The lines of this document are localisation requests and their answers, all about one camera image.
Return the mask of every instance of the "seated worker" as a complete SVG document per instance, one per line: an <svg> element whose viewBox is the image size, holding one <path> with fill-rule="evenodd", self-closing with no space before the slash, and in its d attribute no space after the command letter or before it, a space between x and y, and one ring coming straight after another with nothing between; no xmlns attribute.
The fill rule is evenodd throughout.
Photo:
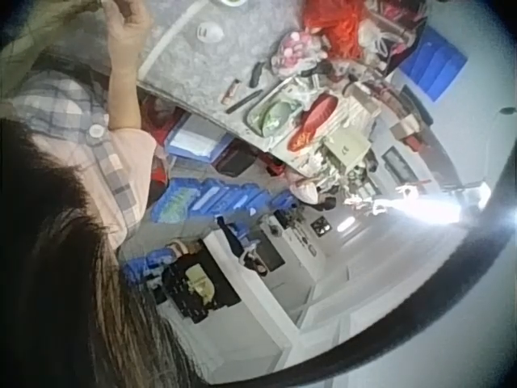
<svg viewBox="0 0 517 388"><path fill-rule="evenodd" d="M336 207L336 198L329 193L322 193L314 181L316 178L305 178L292 168L285 170L285 178L289 183L291 193L305 206L309 206L318 212L332 210Z"/></svg>
<svg viewBox="0 0 517 388"><path fill-rule="evenodd" d="M151 27L142 0L128 2L132 15L105 2L111 76L107 112L92 88L68 75L32 72L10 100L12 120L40 150L73 167L116 249L137 229L149 194L156 141L141 130L137 99L140 51Z"/></svg>
<svg viewBox="0 0 517 388"><path fill-rule="evenodd" d="M217 218L217 225L225 234L229 248L232 250L232 253L238 257L239 263L251 271L257 272L261 277L265 277L269 271L257 257L254 250L255 247L244 248L237 236L233 234L232 230L226 225L223 217Z"/></svg>
<svg viewBox="0 0 517 388"><path fill-rule="evenodd" d="M138 130L136 91L137 53L150 17L141 0L125 1L132 12L126 20L114 2L106 5L112 132L101 131L103 110L85 88L61 74L29 79L34 89L24 89L24 98L32 109L19 100L22 122L0 120L2 350L12 386L208 386L152 293L128 283L113 250L129 227L122 225L136 225L145 206L153 152L153 140ZM50 136L54 125L61 131ZM67 130L75 139L64 138ZM109 151L109 163L97 159L95 147ZM119 170L128 185L119 175L103 181ZM113 192L114 184L122 190ZM131 208L129 188L142 202L121 215L120 207ZM112 224L119 227L115 236L107 233Z"/></svg>

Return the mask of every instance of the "floor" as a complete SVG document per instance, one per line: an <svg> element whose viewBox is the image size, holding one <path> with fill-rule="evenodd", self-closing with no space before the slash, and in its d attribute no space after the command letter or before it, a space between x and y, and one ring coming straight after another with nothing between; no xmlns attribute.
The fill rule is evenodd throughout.
<svg viewBox="0 0 517 388"><path fill-rule="evenodd" d="M269 190L274 196L282 192L287 184L281 177L271 177L266 172L265 165L257 161L237 178L219 174L211 165L187 158L177 158L170 169L170 177L195 178L203 181L206 178L216 178L227 183L256 183L261 188ZM239 212L227 216L227 222L241 221L253 227L264 214L258 213L251 217L247 212ZM120 260L129 260L143 256L155 249L164 247L174 238L195 239L203 237L216 229L213 217L196 217L179 224L158 224L152 222L149 210L141 222L137 233L127 240L119 252Z"/></svg>

